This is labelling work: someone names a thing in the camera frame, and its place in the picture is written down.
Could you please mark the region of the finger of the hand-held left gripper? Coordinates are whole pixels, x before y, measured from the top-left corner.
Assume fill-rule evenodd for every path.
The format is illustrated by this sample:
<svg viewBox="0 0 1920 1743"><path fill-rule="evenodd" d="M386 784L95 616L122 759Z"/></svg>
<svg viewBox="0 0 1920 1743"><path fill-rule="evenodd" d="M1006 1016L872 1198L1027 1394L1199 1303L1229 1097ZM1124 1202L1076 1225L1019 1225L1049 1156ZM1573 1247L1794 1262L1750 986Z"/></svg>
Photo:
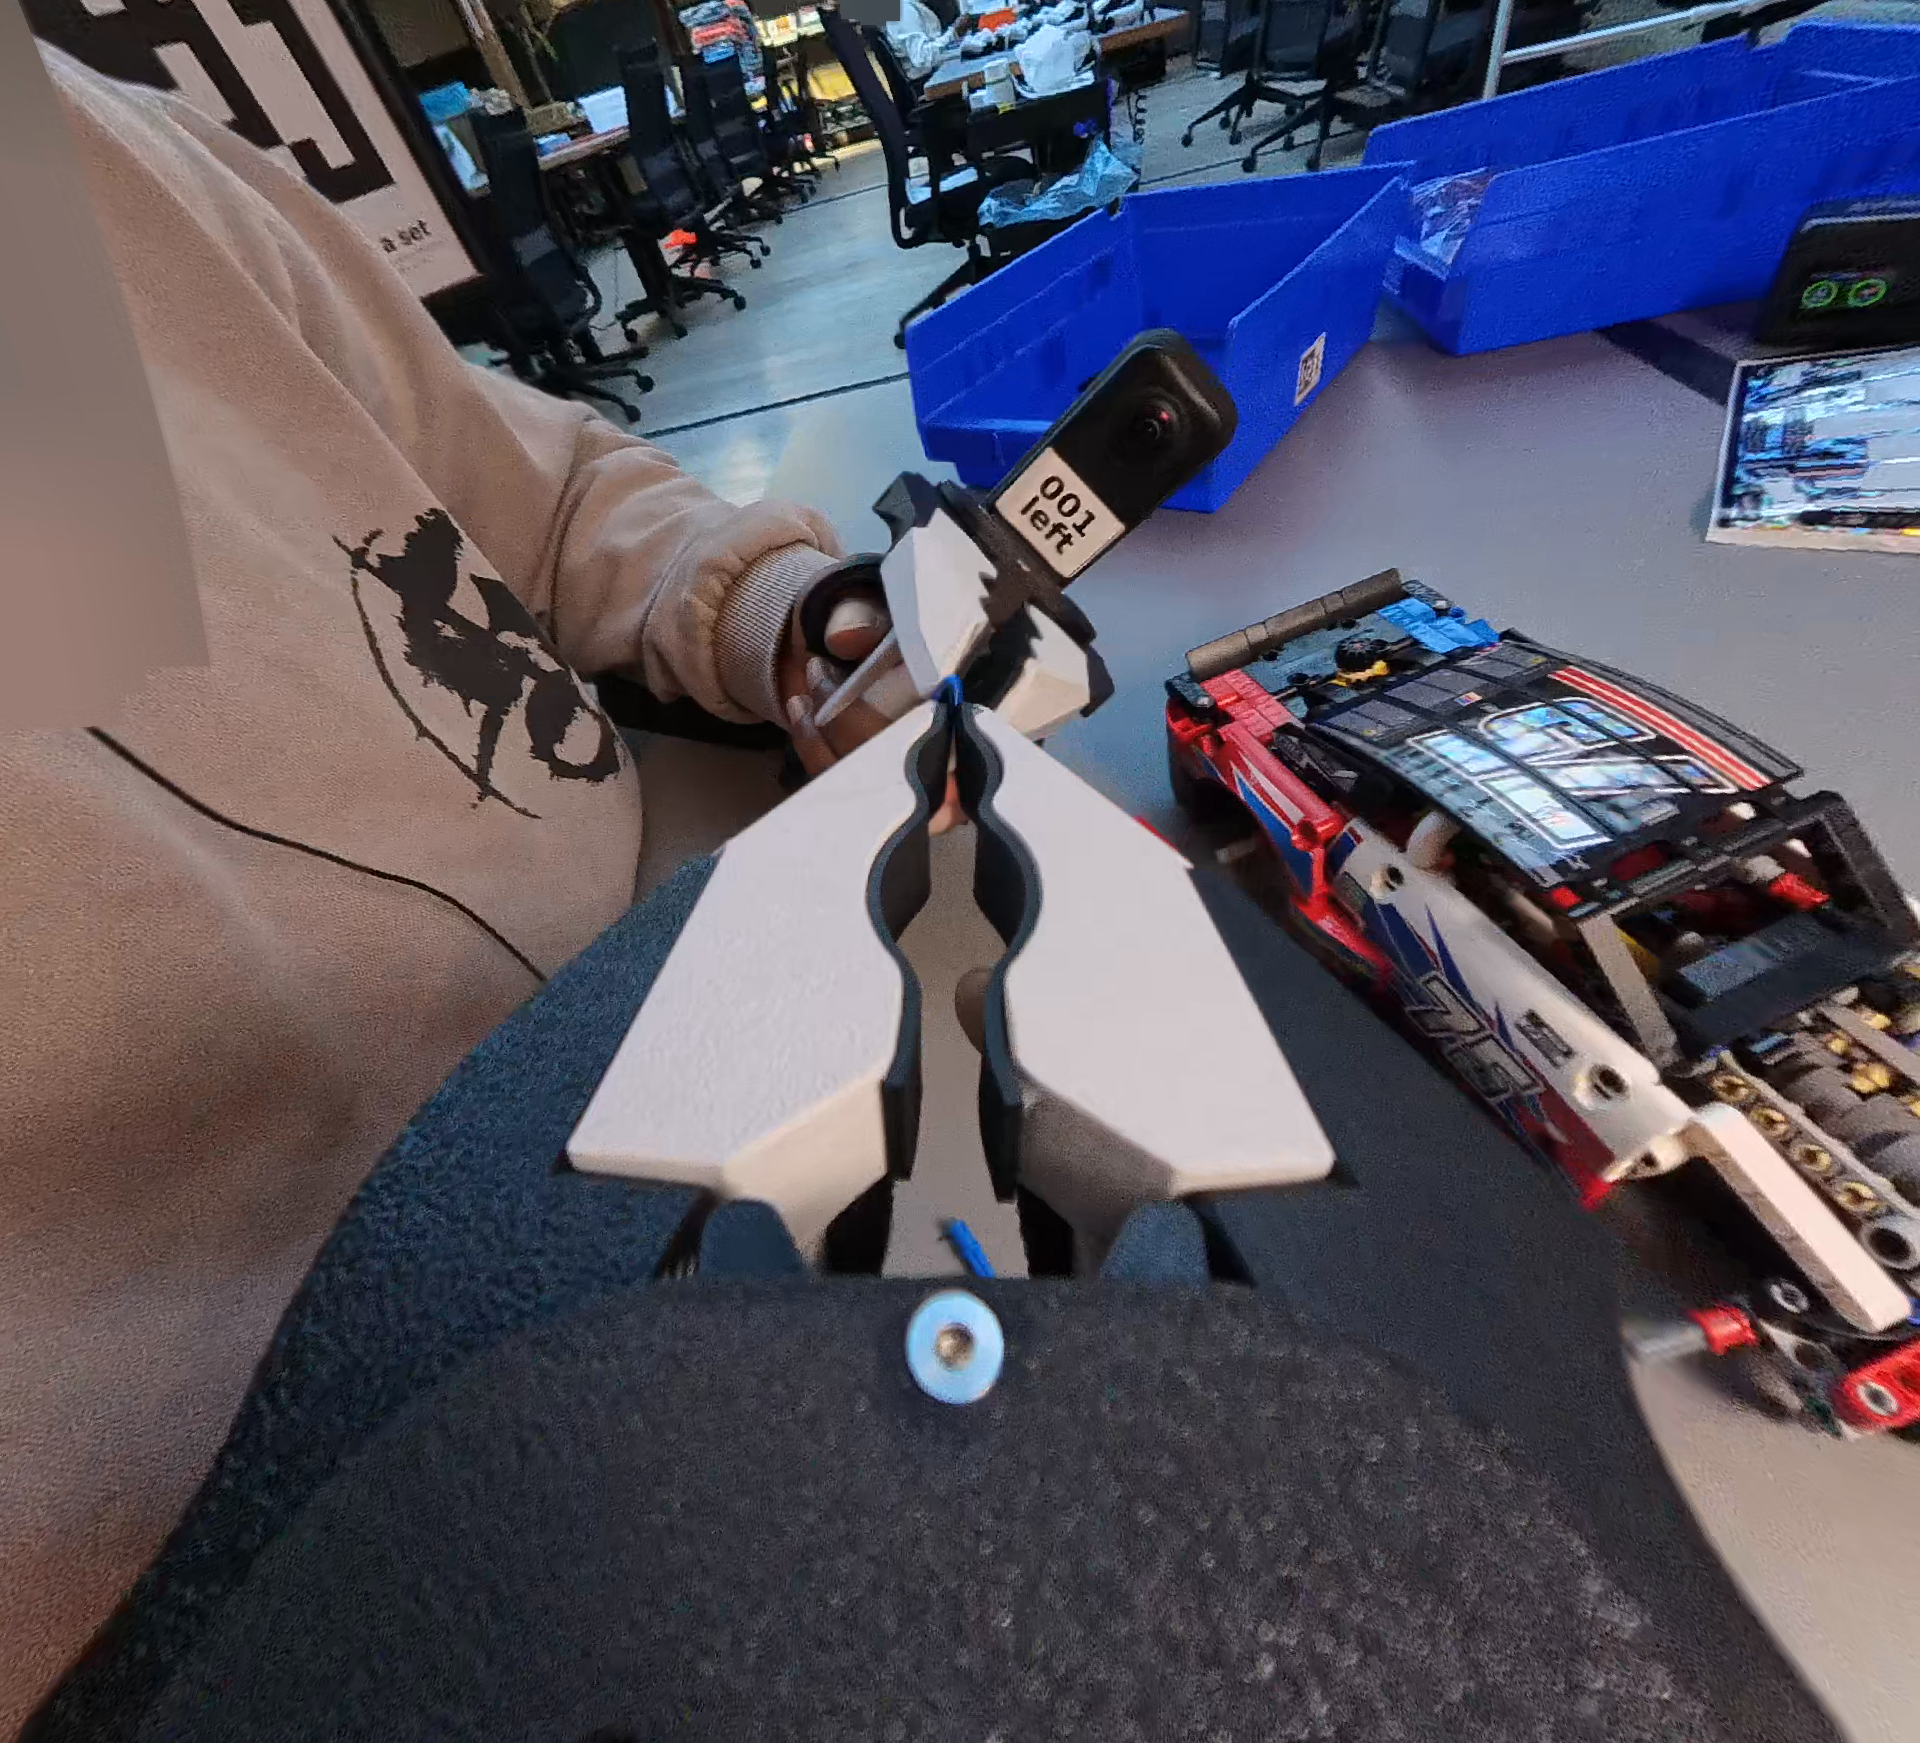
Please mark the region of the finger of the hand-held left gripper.
<svg viewBox="0 0 1920 1743"><path fill-rule="evenodd" d="M1065 721L1092 721L1111 689L1105 658L1076 641L993 641L971 663L971 700L1028 745L1054 734Z"/></svg>
<svg viewBox="0 0 1920 1743"><path fill-rule="evenodd" d="M959 523L908 528L884 561L884 601L894 632L884 708L922 708L983 658L993 561Z"/></svg>

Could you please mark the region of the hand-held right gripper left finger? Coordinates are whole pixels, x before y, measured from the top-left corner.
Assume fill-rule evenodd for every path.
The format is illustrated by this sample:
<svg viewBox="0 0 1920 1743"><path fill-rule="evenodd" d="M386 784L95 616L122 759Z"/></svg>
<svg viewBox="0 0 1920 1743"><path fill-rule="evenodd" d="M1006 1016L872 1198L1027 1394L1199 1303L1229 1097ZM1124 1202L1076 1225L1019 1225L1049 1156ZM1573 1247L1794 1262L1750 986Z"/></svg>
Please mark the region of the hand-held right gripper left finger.
<svg viewBox="0 0 1920 1743"><path fill-rule="evenodd" d="M815 1273L876 1278L922 1145L923 829L953 700L855 747L710 856L562 1162L780 1212Z"/></svg>

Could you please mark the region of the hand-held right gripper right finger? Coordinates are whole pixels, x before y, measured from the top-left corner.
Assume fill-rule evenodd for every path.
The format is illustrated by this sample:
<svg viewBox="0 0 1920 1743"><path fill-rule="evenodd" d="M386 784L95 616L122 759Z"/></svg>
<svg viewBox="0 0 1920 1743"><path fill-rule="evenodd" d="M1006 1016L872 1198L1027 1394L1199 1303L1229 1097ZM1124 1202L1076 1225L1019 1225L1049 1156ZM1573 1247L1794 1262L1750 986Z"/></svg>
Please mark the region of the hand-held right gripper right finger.
<svg viewBox="0 0 1920 1743"><path fill-rule="evenodd" d="M959 708L983 981L983 1156L1028 1278L1099 1273L1147 1202L1324 1186L1305 1106L1198 874L989 708Z"/></svg>

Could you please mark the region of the red blue lego car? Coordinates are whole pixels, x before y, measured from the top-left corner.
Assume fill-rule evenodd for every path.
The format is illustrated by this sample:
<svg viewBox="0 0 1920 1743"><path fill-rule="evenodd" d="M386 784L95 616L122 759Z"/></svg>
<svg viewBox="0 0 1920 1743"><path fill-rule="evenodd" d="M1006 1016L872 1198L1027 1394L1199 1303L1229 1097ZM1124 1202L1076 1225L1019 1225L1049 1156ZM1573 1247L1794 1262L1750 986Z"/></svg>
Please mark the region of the red blue lego car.
<svg viewBox="0 0 1920 1743"><path fill-rule="evenodd" d="M1398 571L1198 645L1165 773L1584 1212L1714 1171L1742 1262L1683 1349L1915 1442L1915 899L1841 792Z"/></svg>

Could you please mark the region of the lego instruction booklet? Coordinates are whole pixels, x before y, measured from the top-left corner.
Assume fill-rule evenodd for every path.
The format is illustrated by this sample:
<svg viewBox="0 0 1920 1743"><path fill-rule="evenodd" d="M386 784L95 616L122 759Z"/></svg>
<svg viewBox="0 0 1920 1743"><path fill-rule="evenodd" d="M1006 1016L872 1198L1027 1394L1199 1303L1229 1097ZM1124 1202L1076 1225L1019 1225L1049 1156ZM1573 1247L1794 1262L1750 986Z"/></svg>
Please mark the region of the lego instruction booklet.
<svg viewBox="0 0 1920 1743"><path fill-rule="evenodd" d="M1705 540L1920 551L1920 348L1733 364Z"/></svg>

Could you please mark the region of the person's left hand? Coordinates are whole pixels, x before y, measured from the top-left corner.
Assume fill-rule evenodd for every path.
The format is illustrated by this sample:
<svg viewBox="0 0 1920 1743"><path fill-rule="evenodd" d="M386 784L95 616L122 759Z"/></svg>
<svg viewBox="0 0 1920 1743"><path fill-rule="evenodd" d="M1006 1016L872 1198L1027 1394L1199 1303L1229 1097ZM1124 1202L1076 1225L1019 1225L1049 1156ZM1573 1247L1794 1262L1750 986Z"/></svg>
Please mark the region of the person's left hand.
<svg viewBox="0 0 1920 1743"><path fill-rule="evenodd" d="M780 708L786 708L786 734L795 770L815 782L829 773L841 754L855 754L858 745L872 745L884 728L884 721L855 700L829 728L815 725L815 709L841 695L841 679L892 641L892 616L872 594L841 594L829 607L829 632L820 649L812 649L795 616L780 649Z"/></svg>

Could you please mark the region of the blue plastic bin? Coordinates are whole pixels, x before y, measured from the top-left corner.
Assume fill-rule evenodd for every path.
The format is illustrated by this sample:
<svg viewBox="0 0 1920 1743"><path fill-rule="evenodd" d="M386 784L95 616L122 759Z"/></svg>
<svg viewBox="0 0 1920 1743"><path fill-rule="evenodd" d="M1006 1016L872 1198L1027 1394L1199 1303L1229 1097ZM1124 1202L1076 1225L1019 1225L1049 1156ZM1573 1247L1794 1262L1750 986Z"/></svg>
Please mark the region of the blue plastic bin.
<svg viewBox="0 0 1920 1743"><path fill-rule="evenodd" d="M1502 173L1451 270L1385 251L1380 295L1447 355L1762 303L1815 205L1915 198L1920 31L1670 52L1385 122L1359 166Z"/></svg>
<svg viewBox="0 0 1920 1743"><path fill-rule="evenodd" d="M1142 329L1176 329L1241 432L1172 509L1229 509L1376 338L1403 229L1398 166L1135 191L908 327L923 462L993 483Z"/></svg>

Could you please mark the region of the clear plastic bag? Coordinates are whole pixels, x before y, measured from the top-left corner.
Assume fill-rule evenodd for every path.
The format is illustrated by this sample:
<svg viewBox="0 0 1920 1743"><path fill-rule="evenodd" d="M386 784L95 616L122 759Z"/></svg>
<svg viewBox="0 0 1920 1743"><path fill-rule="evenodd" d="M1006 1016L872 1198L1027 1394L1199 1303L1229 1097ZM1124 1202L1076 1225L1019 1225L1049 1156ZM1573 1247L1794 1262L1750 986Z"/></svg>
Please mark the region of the clear plastic bag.
<svg viewBox="0 0 1920 1743"><path fill-rule="evenodd" d="M1124 205L1135 186L1142 186L1142 148L1099 135L1083 157L1065 173L1028 173L1028 180L993 186L976 219L983 233L1054 229L1054 219L1080 219L1092 207Z"/></svg>
<svg viewBox="0 0 1920 1743"><path fill-rule="evenodd" d="M1502 173L1447 173L1403 191L1403 240L1398 251L1451 270L1460 243L1475 229L1475 207Z"/></svg>

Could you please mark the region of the black mesh desk chair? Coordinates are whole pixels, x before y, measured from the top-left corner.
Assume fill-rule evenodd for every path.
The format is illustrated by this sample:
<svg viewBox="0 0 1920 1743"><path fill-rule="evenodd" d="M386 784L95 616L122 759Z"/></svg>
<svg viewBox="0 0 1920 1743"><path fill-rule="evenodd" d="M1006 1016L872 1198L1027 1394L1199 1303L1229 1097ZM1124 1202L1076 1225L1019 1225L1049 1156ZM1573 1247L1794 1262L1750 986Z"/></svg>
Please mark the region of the black mesh desk chair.
<svg viewBox="0 0 1920 1743"><path fill-rule="evenodd" d="M993 243L993 229L983 219L989 198L1028 186L1036 166L1027 152L971 152L963 135L929 128L922 173L916 173L916 140L908 140L908 118L894 103L894 92L876 72L876 58L865 52L865 31L829 0L820 4L820 36L834 52L834 59L847 69L876 148L884 148L884 191L892 191L892 240L904 251L922 243L959 243L963 263L923 290L904 322L894 322L894 348L908 341L908 327L929 304L945 304L953 295L976 290L983 275L993 275L998 263L1019 260L1019 243Z"/></svg>

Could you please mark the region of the wooden work table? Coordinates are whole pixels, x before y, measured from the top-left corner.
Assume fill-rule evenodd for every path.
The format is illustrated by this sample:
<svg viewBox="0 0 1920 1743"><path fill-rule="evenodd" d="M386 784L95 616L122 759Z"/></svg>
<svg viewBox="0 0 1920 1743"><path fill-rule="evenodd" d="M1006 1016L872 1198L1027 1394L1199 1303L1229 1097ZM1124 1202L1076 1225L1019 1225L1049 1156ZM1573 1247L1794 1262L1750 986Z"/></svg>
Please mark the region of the wooden work table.
<svg viewBox="0 0 1920 1743"><path fill-rule="evenodd" d="M1189 15L1158 4L1142 25L1092 31L1083 87L1027 92L1011 52L959 58L922 87L923 140L959 140L963 157L1027 157L1036 173L1065 173L1113 122L1113 92L1158 80L1165 58L1186 52Z"/></svg>

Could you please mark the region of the row of black office chairs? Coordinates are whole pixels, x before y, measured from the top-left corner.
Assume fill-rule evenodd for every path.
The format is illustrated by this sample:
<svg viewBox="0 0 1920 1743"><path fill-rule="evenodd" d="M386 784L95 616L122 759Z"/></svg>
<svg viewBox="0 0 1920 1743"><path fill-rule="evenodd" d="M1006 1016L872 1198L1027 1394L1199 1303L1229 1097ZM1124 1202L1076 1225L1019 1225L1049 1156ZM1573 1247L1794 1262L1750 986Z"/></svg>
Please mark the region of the row of black office chairs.
<svg viewBox="0 0 1920 1743"><path fill-rule="evenodd" d="M1257 173L1272 148L1315 128L1305 173L1316 173L1328 135L1451 99L1492 52L1492 15L1495 0L1257 0L1244 72L1189 118L1186 148L1219 122L1241 173Z"/></svg>
<svg viewBox="0 0 1920 1743"><path fill-rule="evenodd" d="M601 407L635 421L645 376L635 322L688 338L688 303L751 304L724 281L724 260L768 263L759 219L780 219L768 173L733 173L715 148L710 87L682 87L656 43L621 58L621 122L593 128L582 152L538 152L531 118L511 99L465 110L485 180L479 240L492 251L492 348L504 367L550 401ZM605 205L605 233L635 275L634 304L605 304L577 229L560 207L560 173L589 173Z"/></svg>

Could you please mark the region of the person's beige sweatshirt torso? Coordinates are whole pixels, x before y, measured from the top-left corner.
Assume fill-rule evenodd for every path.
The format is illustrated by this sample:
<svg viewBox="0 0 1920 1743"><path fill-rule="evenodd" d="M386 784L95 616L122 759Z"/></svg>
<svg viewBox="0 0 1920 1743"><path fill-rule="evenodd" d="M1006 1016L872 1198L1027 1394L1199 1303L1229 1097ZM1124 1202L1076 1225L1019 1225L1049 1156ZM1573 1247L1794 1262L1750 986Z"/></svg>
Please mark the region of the person's beige sweatshirt torso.
<svg viewBox="0 0 1920 1743"><path fill-rule="evenodd" d="M635 759L531 616L513 376L224 122L37 58L211 663L5 728L5 1737L188 1511L356 1186L645 856Z"/></svg>

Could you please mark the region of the black device with green lights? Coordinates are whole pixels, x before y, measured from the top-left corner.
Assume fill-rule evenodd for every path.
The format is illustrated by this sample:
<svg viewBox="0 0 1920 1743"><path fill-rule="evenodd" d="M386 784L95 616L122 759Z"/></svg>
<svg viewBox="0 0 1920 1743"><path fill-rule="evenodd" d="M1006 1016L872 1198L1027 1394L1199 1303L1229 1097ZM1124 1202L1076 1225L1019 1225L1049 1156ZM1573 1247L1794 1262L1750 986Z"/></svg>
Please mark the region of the black device with green lights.
<svg viewBox="0 0 1920 1743"><path fill-rule="evenodd" d="M1789 355L1920 341L1920 198L1815 205L1750 338Z"/></svg>

